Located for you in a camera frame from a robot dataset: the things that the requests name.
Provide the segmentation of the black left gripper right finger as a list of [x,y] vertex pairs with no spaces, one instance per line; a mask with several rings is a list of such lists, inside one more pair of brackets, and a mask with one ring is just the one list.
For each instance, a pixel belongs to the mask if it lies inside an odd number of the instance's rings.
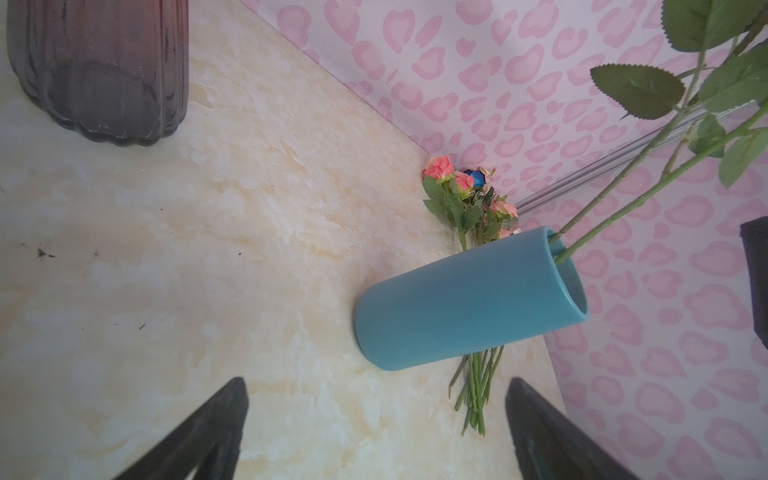
[[636,477],[524,379],[511,380],[505,409],[524,479],[631,480]]

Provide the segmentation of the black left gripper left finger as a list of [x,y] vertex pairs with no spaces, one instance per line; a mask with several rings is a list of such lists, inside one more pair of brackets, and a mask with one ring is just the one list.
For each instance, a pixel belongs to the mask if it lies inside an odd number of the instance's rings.
[[232,479],[240,454],[249,399],[234,377],[120,479]]

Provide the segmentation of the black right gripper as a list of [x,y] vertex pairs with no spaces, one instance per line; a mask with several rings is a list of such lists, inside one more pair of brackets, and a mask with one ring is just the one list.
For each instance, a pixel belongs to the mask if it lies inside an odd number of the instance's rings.
[[757,337],[767,347],[767,301],[768,301],[768,217],[763,216],[740,225],[746,265],[750,279],[750,297],[753,325]]

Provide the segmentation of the teal ceramic vase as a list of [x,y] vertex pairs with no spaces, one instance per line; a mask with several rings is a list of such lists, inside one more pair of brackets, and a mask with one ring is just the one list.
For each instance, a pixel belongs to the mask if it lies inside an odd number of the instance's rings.
[[541,226],[385,280],[357,302],[365,357],[396,371],[480,353],[586,321],[588,298],[554,231]]

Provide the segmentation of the magenta artificial rose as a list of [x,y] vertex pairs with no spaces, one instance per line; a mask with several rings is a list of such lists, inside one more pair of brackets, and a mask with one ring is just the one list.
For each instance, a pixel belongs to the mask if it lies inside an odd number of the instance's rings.
[[557,253],[558,263],[702,160],[719,159],[720,182],[729,188],[767,148],[767,131],[757,125],[767,115],[767,44],[757,39],[767,27],[766,2],[665,1],[660,20],[668,44],[695,55],[693,68],[674,74],[648,65],[609,63],[592,68],[590,77],[627,115],[669,121],[549,243],[555,245],[570,232],[684,120],[690,124],[678,146],[694,155],[682,164],[670,156],[655,185]]

